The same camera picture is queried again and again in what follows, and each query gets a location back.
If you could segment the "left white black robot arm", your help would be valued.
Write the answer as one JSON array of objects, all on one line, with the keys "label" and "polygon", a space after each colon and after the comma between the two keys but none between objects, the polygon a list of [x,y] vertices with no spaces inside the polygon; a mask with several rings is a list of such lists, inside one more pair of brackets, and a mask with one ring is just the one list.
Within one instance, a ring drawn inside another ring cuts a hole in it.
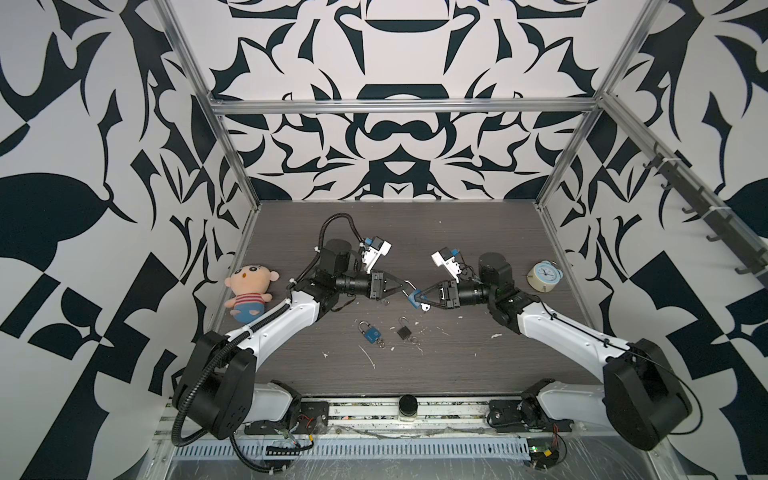
[{"label": "left white black robot arm", "polygon": [[300,394],[277,381],[257,383],[257,370],[294,335],[337,308],[342,296],[381,300],[398,292],[402,281],[374,267],[390,249],[379,237],[364,240],[358,251],[332,239],[318,251],[308,274],[291,284],[285,300],[226,334],[203,335],[172,398],[177,411],[173,444],[186,446],[206,434],[222,440],[253,422],[291,429]]}]

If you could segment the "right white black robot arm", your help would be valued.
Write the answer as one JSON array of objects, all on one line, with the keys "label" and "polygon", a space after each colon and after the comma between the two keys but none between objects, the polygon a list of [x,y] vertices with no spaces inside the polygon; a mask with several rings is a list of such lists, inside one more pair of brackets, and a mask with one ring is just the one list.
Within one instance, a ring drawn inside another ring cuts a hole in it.
[{"label": "right white black robot arm", "polygon": [[482,305],[499,325],[568,357],[597,379],[595,385],[543,385],[533,402],[547,418],[609,427],[650,451],[691,416],[687,386],[654,342],[613,337],[557,312],[515,285],[511,265],[499,253],[483,254],[477,270],[459,256],[448,248],[432,254],[450,277],[417,293],[417,302],[443,310]]}]

